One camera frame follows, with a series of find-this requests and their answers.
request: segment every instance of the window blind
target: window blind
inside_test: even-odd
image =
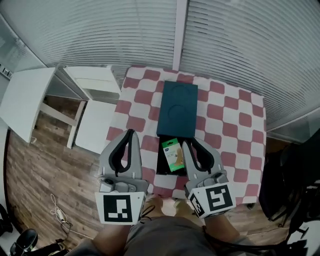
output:
[[[177,0],[3,0],[8,23],[49,67],[172,67]]]
[[[190,0],[180,69],[264,95],[267,125],[285,123],[320,104],[319,42],[317,0]]]

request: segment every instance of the white table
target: white table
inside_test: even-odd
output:
[[[72,119],[43,103],[56,68],[24,70],[13,74],[3,96],[0,117],[23,140],[30,143],[39,111],[71,125],[67,147],[71,148],[77,125],[85,105],[82,101],[75,119]]]
[[[89,100],[79,125],[75,144],[86,150],[101,154],[106,146],[106,138],[115,104]]]

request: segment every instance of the white cable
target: white cable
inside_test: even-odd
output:
[[[80,236],[84,236],[86,238],[89,238],[89,239],[93,239],[92,237],[86,235],[86,234],[82,234],[82,233],[79,233],[79,232],[76,232],[72,229],[69,229],[68,227],[65,226],[65,223],[68,222],[68,217],[67,215],[64,213],[63,210],[61,210],[58,206],[57,206],[57,201],[56,201],[56,197],[54,194],[51,194],[51,200],[52,202],[54,203],[54,210],[51,210],[50,213],[52,215],[55,215],[56,219],[64,226],[65,229],[69,230],[70,232],[73,232],[73,233],[76,233]]]

